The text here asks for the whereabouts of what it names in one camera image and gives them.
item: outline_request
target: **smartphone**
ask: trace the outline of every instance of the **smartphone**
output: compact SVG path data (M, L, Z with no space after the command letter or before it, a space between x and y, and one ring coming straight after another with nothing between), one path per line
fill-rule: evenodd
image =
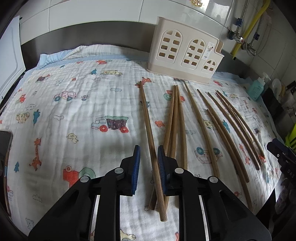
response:
M2 205L6 206L7 214L11 217L11 212L9 208L8 195L7 195L7 164L8 164L8 156L12 142L12 133L10 131L0 131L0 175L2 175L0 185L0 192L4 194L4 196L0 195L0 201Z

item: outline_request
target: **black object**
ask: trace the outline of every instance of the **black object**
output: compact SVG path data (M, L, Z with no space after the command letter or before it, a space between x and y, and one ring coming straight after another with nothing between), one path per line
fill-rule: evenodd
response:
M205 240L199 195L210 240L269 241L271 235L255 215L217 178L202 179L178 167L158 148L164 194L179 196L179 241Z
M100 195L95 241L120 241L120 195L132 196L136 190L140 148L122 160L120 168L105 176L81 177L44 215L29 233L29 241L85 241L96 195ZM212 241L270 241L263 224L216 177L198 178L178 167L158 148L158 163L164 193L179 196L179 241L204 241L202 197L209 236Z
M28 0L1 0L0 1L0 38L14 18L18 10Z
M283 113L284 109L274 97L272 89L268 88L262 95L262 99L268 111L270 112L273 121L276 123L278 117Z
M31 241L88 240L96 196L100 195L95 241L120 240L120 195L135 194L140 147L124 158L120 167L103 177L81 177L43 216L29 233Z
M4 196L0 196L0 202L3 207L6 207L6 212L11 216L8 196L7 196L7 164L8 156L10 151L10 146L12 142L12 133L9 131L0 131L0 193L3 193Z
M273 139L267 144L269 150L281 165L281 172L296 187L296 154L290 148L286 147L279 140Z

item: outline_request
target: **cartoon truck print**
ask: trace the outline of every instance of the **cartoon truck print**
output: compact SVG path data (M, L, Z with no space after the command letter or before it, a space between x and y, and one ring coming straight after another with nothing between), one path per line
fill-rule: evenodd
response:
M100 130L102 132L111 130L120 130L122 133L128 133L126 122L128 117L126 116L103 116L96 118L95 123L91 124L92 129Z
M173 94L172 91L167 90L167 92L164 93L163 97L164 97L166 100L171 100L171 98L172 98L172 94ZM183 96L180 96L180 99L181 99L181 102L182 102L182 103L185 101L185 99L184 99Z
M213 148L216 161L222 157L222 152L218 148ZM210 159L210 154L208 150L204 150L201 147L196 148L194 151L196 158L201 162L201 164L212 163Z
M118 72L117 70L107 70L107 71L104 71L103 73L101 73L101 75L115 75L116 77L119 77L121 75L123 75L123 73L120 73Z
M54 101L59 101L61 98L70 101L76 98L76 93L73 91L63 91L54 96Z

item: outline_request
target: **metal pipe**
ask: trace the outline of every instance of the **metal pipe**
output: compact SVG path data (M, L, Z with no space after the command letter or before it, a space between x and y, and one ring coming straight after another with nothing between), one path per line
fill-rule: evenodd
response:
M263 14L262 14L261 17L260 17L260 20L259 20L259 23L258 23L258 26L257 26L256 32L255 32L255 34L254 34L254 37L253 37L252 41L250 42L250 46L251 46L251 47L253 46L253 44L254 44L254 42L255 42L255 40L256 40L256 34L259 34L260 28L261 28L261 26L262 26L262 21L263 21Z
M241 14L241 17L240 17L241 24L239 24L239 25L237 26L237 29L236 29L236 31L235 31L235 33L236 33L237 35L239 35L240 29L241 29L241 27L242 27L242 23L243 23L243 21L244 21L244 17L245 17L245 15L246 15L246 12L247 12L247 9L248 9L249 2L250 2L250 0L246 0L245 3L244 3L244 8L243 8L243 10L242 10L242 14Z

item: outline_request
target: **bamboo chopstick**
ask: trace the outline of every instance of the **bamboo chopstick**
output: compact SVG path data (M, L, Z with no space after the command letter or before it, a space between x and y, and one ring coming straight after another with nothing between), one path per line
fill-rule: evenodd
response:
M242 116L240 115L240 113L233 107L233 105L219 92L217 91L217 93L223 98L223 100L225 100L225 102L231 107L231 109L235 112L235 114L238 116L238 118L242 121L242 123L244 124L244 126L247 128L248 132L250 133L250 135L252 136L253 140L255 141L261 156L264 158L264 151L260 145L260 143L257 141L254 133L251 131L250 127L248 126L248 124L245 122L245 120L242 118Z
M252 211L253 210L253 205L252 205L252 201L251 201L251 196L250 196L247 184L246 184L246 180L244 178L244 174L242 172L242 168L239 165L239 162L238 162L238 160L237 160L237 158L236 158L236 156L235 156L235 154L233 152L233 149L231 148L231 146L230 146L224 132L222 131L222 129L218 128L218 126L219 126L218 122L220 120L219 119L216 120L215 117L212 115L212 113L209 110L207 110L207 113L208 113L209 117L211 118L211 120L213 121L214 125L217 127L217 130L218 130L218 132L220 134L220 137L223 140L224 144L226 145L228 153L230 154L230 157L231 157L232 162L233 162L233 164L234 164L234 166L235 166L235 168L237 170L240 182L242 184L242 188L243 188L244 194L246 196L248 208Z
M179 106L179 117L180 117L180 132L181 132L181 161L183 164L183 168L187 170L188 162L187 162L185 121L184 121L183 107L182 107L180 91L178 86L177 86L177 91L178 91L178 106Z
M146 97L145 97L145 92L143 89L142 81L140 81L140 92L141 92L141 98L142 98L142 106L143 106L144 119L145 119L146 132L147 132L148 145L149 145L149 152L150 152L150 158L151 158L151 165L152 165L153 177L154 177L154 183L155 183L155 189L156 189L156 196L157 196L158 206L159 206L159 216L160 216L160 220L162 222L165 222L168 219L167 219L167 215L166 215L166 211L165 211L163 189L161 186L158 161L157 161L157 157L156 157L156 151L155 151L155 145L154 145L151 123L150 123L150 118L149 118L149 112L148 112L148 108L146 105Z
M198 93L200 94L200 96L201 96L201 98L203 99L203 101L205 102L205 104L206 104L206 105L208 106L208 108L210 109L211 113L214 115L214 117L215 117L217 120L220 120L219 117L218 117L218 115L217 115L217 113L216 113L215 110L212 108L212 106L210 105L210 103L208 102L208 100L203 96L203 94L199 91L199 89L197 89L197 91L198 91ZM226 138L228 139L228 142L229 142L229 144L231 145L231 147L232 147L232 149L233 149L233 151L234 151L234 153L235 153L235 156L237 157L237 160L238 160L238 162L239 162L239 164L240 164L240 166L241 166L241 168L242 168L242 172L243 172L243 174L244 174L244 178L245 178L246 182L250 182L249 177L248 177L248 174L247 174L247 171L246 171L246 168L244 167L244 163L243 163L243 161L242 161L242 159L241 159L241 157L240 157L240 155L239 155L239 153L238 153L238 151L237 151L237 149L236 149L236 147L235 147L235 145L234 145L234 143L233 143L233 140L231 139L231 137L230 137L228 131L226 130L226 128L225 128L225 126L222 124L222 122L221 122L221 121L218 121L218 124L219 124L219 126L216 126L216 127L217 127L217 128L220 127L220 128L223 130L223 132L224 132Z
M177 122L178 122L178 91L177 86L174 85L174 110L173 110L173 122L172 122L172 130L171 130L171 143L170 143L170 153L169 157L175 158L176 155L176 141L177 141ZM168 208L168 196L164 196L165 201L165 210Z
M211 162L212 162L212 167L213 167L214 175L216 177L220 178L220 173L219 173L219 169L218 169L218 165L217 165L216 156L214 154L213 146L212 146L212 143L211 143L209 134L208 134L208 132L206 130L206 126L203 123L203 119L202 119L202 116L200 114L200 111L199 111L199 109L197 107L197 104L196 104L195 100L193 99L193 96L191 95L191 92L190 92L187 84L185 82L184 82L184 84L185 84L185 87L187 89L188 96L189 96L189 98L191 100L191 103L193 105L195 116L196 116L197 120L200 123L200 127L202 129L202 133L203 133L203 135L205 137L205 142L206 142L207 149L209 151L209 155L210 155L210 159L211 159Z
M173 121L173 110L174 110L174 99L175 99L175 87L173 86L173 93L172 93L172 98L170 100L170 111L168 115L168 122L166 124L166 129L165 129L165 140L163 142L163 149L165 151L165 155L167 155L168 152L168 145L170 142L170 131L171 131L171 126L172 126L172 121ZM155 185L153 186L153 190L151 193L151 197L149 200L149 205L148 209L149 210L155 210L157 202L157 197L156 197L156 190L155 190Z
M251 148L249 146L249 144L247 143L246 139L243 137L242 133L239 131L238 127L236 126L236 124L233 122L233 120L230 118L230 116L227 114L227 112L223 109L223 107L218 103L218 101L210 94L210 92L207 92L208 96L214 101L215 105L219 108L219 110L223 113L223 115L226 117L226 119L228 120L228 122L232 125L233 129L235 130L236 134L238 135L238 137L241 139L242 143L244 144L244 146L247 149L247 152L249 153L255 167L256 170L260 170L259 164L256 161L256 158L254 157L253 152L251 151Z
M249 135L247 134L246 130L244 129L244 127L242 126L240 120L237 118L236 114L233 112L233 110L229 107L228 104L226 104L226 102L222 99L222 97L218 94L215 93L216 96L219 98L219 100L221 101L221 103L225 106L225 108L228 110L228 112L230 113L230 115L232 116L232 118L235 120L235 122L237 123L237 125L239 126L241 132L243 133L243 135L245 136L246 140L248 141L249 147L251 148L252 152L255 154L255 157L257 159L256 162L254 162L256 169L260 170L259 165L262 165L261 160L257 154L257 151L254 147L253 141L251 140L251 138L249 137Z

